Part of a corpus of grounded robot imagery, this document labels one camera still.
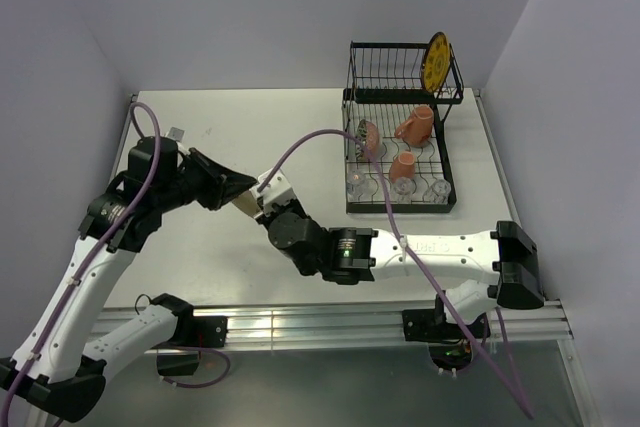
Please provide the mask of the beige floral plate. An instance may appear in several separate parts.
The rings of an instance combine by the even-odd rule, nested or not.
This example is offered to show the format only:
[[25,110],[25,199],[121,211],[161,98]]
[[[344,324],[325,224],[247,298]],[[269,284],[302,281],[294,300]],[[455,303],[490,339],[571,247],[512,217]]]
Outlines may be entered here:
[[260,216],[262,210],[254,197],[253,193],[248,190],[243,192],[237,198],[232,201],[232,204],[248,217],[254,219],[256,216]]

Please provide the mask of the clear glass cup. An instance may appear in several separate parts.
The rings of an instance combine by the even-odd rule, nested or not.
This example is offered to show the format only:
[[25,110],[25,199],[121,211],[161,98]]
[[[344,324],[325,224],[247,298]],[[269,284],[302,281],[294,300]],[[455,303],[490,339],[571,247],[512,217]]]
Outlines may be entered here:
[[410,204],[415,192],[415,183],[407,177],[399,177],[392,184],[392,200],[398,204]]
[[427,204],[445,205],[449,202],[451,184],[446,179],[436,179],[423,195]]
[[351,168],[346,174],[346,194],[350,202],[365,201],[371,193],[371,177],[360,168]]

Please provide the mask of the black white patterned bowl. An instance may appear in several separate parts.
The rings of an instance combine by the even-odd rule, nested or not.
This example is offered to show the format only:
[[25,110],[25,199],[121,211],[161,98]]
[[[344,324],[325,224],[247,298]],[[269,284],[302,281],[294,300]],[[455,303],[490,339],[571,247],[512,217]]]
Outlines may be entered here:
[[369,158],[376,158],[380,145],[378,127],[367,119],[361,119],[356,129],[356,138],[360,141],[355,147],[357,161],[365,162]]

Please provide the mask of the small pink cup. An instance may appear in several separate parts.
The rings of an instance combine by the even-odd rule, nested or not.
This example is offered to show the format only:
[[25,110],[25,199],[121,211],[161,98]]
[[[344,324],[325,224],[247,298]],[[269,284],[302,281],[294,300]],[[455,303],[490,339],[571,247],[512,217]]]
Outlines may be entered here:
[[411,151],[400,152],[389,168],[389,180],[395,184],[399,179],[413,179],[415,176],[416,158]]

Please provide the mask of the large pink floral mug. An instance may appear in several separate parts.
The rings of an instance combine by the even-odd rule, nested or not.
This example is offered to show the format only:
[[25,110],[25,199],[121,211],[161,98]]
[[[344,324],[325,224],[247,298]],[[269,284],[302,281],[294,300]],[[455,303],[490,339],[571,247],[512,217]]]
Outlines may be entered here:
[[403,140],[411,147],[423,147],[431,137],[433,126],[433,109],[426,104],[419,105],[396,128],[394,137]]

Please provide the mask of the yellow patterned plate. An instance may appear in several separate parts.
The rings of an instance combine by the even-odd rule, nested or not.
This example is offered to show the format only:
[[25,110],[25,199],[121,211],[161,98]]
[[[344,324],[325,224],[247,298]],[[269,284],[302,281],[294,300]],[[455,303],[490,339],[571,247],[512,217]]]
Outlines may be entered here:
[[450,67],[450,45],[444,32],[437,32],[431,38],[421,65],[423,89],[435,94],[443,85]]

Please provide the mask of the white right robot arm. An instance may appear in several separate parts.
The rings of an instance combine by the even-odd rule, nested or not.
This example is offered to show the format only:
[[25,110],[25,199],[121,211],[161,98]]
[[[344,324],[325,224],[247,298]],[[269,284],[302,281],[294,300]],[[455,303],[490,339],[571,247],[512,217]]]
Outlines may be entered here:
[[371,228],[324,228],[302,208],[282,172],[266,173],[251,190],[256,220],[271,245],[303,276],[338,285],[425,277],[436,292],[421,323],[432,340],[454,339],[495,308],[544,306],[535,242],[520,225],[500,221],[461,235],[400,235]]

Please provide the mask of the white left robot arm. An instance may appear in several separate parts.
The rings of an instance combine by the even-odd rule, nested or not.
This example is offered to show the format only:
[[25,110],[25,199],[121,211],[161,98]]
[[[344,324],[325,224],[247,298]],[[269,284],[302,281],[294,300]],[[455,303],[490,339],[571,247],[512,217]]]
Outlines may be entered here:
[[167,137],[145,137],[127,167],[94,199],[72,258],[44,314],[25,342],[1,361],[1,386],[62,421],[83,419],[107,383],[147,350],[183,346],[195,335],[194,308],[169,294],[94,342],[92,328],[115,284],[156,232],[164,214],[198,202],[216,211],[256,179]]

